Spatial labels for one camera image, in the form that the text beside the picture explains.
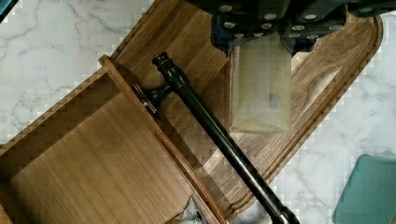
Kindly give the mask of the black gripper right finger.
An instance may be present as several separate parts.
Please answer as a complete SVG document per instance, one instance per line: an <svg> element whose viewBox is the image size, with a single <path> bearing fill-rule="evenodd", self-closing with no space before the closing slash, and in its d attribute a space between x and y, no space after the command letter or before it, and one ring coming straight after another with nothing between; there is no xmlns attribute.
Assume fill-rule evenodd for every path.
<svg viewBox="0 0 396 224"><path fill-rule="evenodd" d="M310 52L317 40L346 24L345 3L290 3L279 23L282 44L291 54Z"/></svg>

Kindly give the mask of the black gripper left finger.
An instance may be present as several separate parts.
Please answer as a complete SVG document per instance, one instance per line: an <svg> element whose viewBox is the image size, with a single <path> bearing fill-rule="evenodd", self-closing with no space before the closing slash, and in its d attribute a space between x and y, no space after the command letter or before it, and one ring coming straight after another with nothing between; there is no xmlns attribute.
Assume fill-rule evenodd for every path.
<svg viewBox="0 0 396 224"><path fill-rule="evenodd" d="M219 0L212 15L211 43L229 56L253 39L273 34L291 0Z"/></svg>

